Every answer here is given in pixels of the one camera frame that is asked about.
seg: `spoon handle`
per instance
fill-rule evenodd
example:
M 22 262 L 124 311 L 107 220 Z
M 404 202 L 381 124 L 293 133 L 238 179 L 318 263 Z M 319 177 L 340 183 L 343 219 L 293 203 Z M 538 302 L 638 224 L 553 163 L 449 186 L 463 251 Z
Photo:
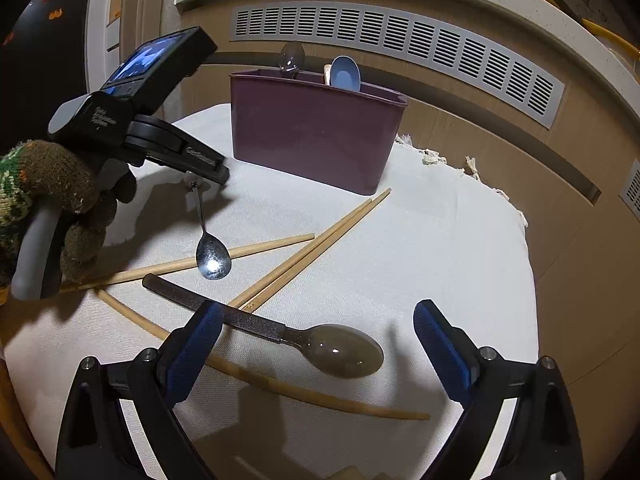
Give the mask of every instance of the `spoon handle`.
M 169 282 L 155 274 L 148 274 L 142 279 L 142 286 L 159 294 L 163 298 L 167 298 L 174 303 L 185 306 L 190 310 L 198 310 L 205 302 L 211 302 L 218 305 L 222 310 L 222 322 L 226 325 L 237 328 L 249 334 L 257 335 L 263 339 L 268 339 L 276 343 L 283 342 L 282 335 L 287 328 L 283 323 L 266 319 L 264 317 L 243 312 L 231 306 L 210 300 L 192 290 L 187 290 L 180 285 Z
M 191 184 L 191 191 L 194 195 L 194 200 L 196 201 L 196 209 L 198 210 L 198 218 L 200 219 L 200 225 L 202 226 L 202 232 L 206 233 L 207 228 L 204 225 L 204 217 L 202 216 L 202 197 L 200 196 L 200 189 L 198 188 L 197 183 Z

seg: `spoon bowl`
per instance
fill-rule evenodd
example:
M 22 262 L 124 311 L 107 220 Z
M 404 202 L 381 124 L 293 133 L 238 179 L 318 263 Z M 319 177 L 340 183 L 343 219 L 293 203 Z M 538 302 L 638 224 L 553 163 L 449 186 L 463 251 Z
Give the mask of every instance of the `spoon bowl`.
M 305 62 L 305 49 L 299 41 L 289 41 L 280 51 L 280 71 L 289 79 L 295 79 L 296 74 Z
M 375 339 L 344 325 L 322 324 L 306 330 L 286 328 L 282 340 L 298 348 L 320 371 L 341 379 L 374 374 L 385 360 Z
M 208 280 L 219 280 L 231 270 L 231 256 L 225 245 L 214 235 L 202 233 L 196 248 L 198 270 Z

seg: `purple plastic container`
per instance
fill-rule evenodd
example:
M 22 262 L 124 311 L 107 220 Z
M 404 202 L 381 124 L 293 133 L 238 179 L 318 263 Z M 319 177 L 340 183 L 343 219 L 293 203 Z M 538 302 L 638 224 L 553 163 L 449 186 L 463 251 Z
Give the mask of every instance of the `purple plastic container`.
M 362 195 L 376 192 L 407 106 L 398 92 L 362 83 L 332 88 L 321 74 L 278 69 L 231 75 L 234 157 Z

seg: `small display screen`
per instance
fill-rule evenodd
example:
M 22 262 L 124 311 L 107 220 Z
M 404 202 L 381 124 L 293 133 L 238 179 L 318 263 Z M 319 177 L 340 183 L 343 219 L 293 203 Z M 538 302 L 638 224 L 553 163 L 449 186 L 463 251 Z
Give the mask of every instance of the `small display screen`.
M 149 41 L 140 46 L 127 59 L 116 72 L 111 75 L 105 84 L 139 76 L 151 68 L 159 57 L 164 54 L 169 47 L 180 39 L 182 33 L 174 34 L 165 38 Z

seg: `blue gripper pad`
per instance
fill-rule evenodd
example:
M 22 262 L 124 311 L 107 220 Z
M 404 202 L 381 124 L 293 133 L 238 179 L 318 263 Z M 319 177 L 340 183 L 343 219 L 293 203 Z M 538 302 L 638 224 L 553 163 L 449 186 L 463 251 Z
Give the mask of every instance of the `blue gripper pad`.
M 431 300 L 415 306 L 414 330 L 449 399 L 466 408 L 480 371 L 476 346 L 463 330 L 449 324 Z
M 164 402 L 169 408 L 187 398 L 220 336 L 223 314 L 218 305 L 217 301 L 205 303 L 183 328 L 178 329 L 178 337 L 169 342 L 177 332 L 174 330 L 161 347 L 162 350 L 169 344 L 168 351 L 162 356 L 166 363 Z

